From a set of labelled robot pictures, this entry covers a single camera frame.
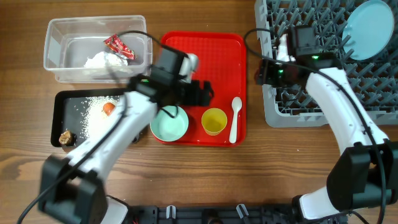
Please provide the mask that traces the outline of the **yellow cup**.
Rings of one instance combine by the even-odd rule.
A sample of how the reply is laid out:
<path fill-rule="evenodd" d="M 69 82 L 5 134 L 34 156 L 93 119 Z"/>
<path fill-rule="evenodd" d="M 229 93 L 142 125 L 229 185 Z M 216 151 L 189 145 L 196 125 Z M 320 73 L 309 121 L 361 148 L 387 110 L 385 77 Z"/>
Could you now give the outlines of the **yellow cup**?
<path fill-rule="evenodd" d="M 201 125 L 210 136 L 216 136 L 222 132 L 227 123 L 228 117 L 226 113 L 219 108 L 210 108 L 201 117 Z"/>

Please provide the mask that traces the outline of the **green bowl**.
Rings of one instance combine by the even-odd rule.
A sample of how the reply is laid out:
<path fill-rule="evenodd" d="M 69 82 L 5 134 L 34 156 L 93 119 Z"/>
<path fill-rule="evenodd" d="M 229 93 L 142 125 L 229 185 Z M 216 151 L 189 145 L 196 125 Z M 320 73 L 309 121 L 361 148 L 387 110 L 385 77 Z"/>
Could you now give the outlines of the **green bowl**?
<path fill-rule="evenodd" d="M 174 142 L 182 138 L 188 130 L 189 119 L 179 106 L 165 106 L 150 122 L 152 134 L 164 142 Z"/>

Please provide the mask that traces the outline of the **orange carrot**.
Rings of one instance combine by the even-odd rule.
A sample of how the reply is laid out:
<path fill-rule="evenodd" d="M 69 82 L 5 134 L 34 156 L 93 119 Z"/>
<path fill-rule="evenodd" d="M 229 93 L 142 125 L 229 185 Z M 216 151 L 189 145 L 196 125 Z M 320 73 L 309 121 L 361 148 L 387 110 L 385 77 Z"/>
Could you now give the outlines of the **orange carrot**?
<path fill-rule="evenodd" d="M 105 103 L 103 105 L 103 112 L 106 116 L 110 116 L 113 110 L 115 109 L 115 105 L 113 103 Z"/>

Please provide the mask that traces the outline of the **red snack wrapper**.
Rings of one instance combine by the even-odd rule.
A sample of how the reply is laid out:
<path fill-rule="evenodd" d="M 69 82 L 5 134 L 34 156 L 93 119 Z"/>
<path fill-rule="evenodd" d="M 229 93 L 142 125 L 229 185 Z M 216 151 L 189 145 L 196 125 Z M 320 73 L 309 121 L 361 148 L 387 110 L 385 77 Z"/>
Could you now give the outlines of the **red snack wrapper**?
<path fill-rule="evenodd" d="M 104 40 L 104 44 L 115 54 L 121 56 L 126 60 L 135 60 L 136 55 L 133 50 L 131 50 L 123 41 L 119 38 L 117 34 L 108 37 Z"/>

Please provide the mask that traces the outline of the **white napkin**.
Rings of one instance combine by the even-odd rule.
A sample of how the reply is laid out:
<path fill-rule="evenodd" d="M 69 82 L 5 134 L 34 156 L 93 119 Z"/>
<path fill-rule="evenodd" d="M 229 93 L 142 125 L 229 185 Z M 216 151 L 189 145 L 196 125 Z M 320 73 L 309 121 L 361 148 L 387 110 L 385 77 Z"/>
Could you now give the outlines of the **white napkin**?
<path fill-rule="evenodd" d="M 116 67 L 128 66 L 126 59 L 117 54 L 108 52 L 99 52 L 93 58 L 87 58 L 84 64 L 85 68 L 103 68 L 103 67 Z"/>

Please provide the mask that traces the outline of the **white rice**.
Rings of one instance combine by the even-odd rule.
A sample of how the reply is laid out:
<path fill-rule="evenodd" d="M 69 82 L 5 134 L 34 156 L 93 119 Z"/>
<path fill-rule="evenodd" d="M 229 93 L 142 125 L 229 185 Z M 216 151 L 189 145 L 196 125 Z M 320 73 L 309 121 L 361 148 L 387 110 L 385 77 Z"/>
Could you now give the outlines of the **white rice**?
<path fill-rule="evenodd" d="M 97 137 L 106 130 L 108 116 L 103 112 L 105 103 L 118 104 L 119 96 L 91 96 L 77 98 L 73 105 L 73 112 L 77 112 L 77 132 L 78 140 Z"/>

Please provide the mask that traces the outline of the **light blue plate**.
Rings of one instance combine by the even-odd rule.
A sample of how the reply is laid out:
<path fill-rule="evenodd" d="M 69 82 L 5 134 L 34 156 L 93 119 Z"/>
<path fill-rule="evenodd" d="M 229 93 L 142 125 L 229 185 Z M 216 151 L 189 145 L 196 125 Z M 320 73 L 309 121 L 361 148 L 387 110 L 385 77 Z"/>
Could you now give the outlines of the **light blue plate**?
<path fill-rule="evenodd" d="M 392 9 L 380 0 L 362 3 L 349 16 L 343 29 L 343 50 L 353 53 L 353 60 L 366 60 L 378 53 L 388 44 L 394 30 Z"/>

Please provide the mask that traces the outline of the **brown food lump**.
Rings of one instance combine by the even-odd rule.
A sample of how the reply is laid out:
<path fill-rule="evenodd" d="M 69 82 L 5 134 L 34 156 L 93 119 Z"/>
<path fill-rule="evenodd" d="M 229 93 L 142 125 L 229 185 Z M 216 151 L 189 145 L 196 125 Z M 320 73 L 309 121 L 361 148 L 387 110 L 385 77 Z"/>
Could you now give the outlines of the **brown food lump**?
<path fill-rule="evenodd" d="M 74 134 L 70 130 L 66 130 L 60 135 L 58 141 L 61 146 L 67 146 L 67 147 L 75 146 L 76 134 Z"/>

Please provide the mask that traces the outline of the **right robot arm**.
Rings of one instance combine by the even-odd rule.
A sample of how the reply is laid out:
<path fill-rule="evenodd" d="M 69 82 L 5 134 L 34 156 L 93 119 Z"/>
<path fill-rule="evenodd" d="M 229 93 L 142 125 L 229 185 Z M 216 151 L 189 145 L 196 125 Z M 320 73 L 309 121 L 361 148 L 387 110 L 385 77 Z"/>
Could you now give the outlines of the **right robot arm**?
<path fill-rule="evenodd" d="M 321 221 L 360 208 L 397 202 L 397 143 L 369 117 L 346 72 L 331 52 L 322 53 L 310 26 L 295 26 L 276 40 L 277 57 L 259 54 L 259 85 L 304 87 L 323 111 L 338 142 L 340 158 L 326 185 L 294 198 L 297 220 Z"/>

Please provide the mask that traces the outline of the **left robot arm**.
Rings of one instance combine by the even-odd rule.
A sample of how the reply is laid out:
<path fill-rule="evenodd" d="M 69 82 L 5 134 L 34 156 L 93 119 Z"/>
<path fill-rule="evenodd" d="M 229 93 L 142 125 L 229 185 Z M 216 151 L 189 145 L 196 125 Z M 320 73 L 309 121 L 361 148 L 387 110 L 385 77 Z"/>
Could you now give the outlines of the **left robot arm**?
<path fill-rule="evenodd" d="M 62 223 L 126 223 L 129 207 L 106 195 L 108 175 L 133 139 L 165 106 L 187 98 L 197 70 L 195 54 L 163 46 L 149 75 L 131 77 L 105 129 L 63 159 L 49 156 L 42 167 L 38 209 Z"/>

